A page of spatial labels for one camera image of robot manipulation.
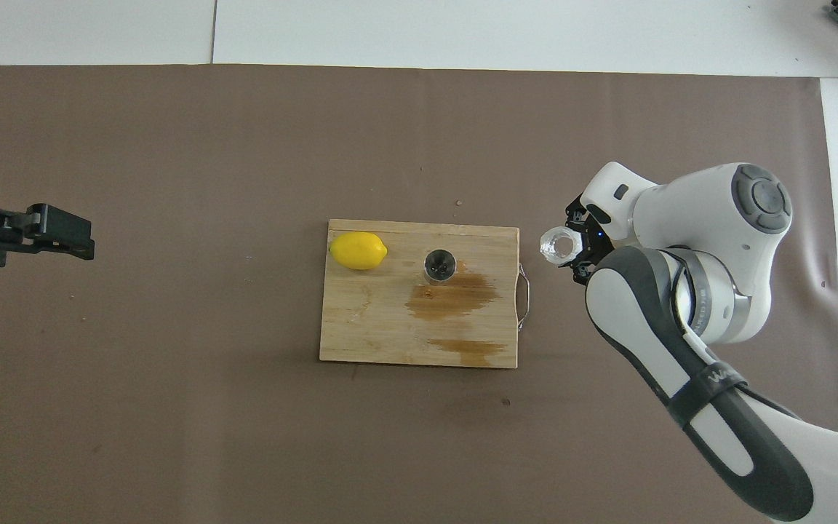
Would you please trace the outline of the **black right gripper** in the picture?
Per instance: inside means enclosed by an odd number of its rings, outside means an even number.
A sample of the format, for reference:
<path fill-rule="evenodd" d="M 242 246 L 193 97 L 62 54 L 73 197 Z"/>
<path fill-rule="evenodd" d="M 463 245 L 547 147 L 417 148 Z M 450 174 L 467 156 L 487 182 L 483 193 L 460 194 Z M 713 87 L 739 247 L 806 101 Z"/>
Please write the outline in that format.
<path fill-rule="evenodd" d="M 596 221 L 594 215 L 586 211 L 586 207 L 582 205 L 580 195 L 566 206 L 566 226 L 568 228 L 584 228 L 584 259 L 572 260 L 572 279 L 573 282 L 586 286 L 591 275 L 595 272 L 595 266 L 614 247 L 612 247 L 612 242 L 606 231 L 602 228 L 602 224 Z"/>

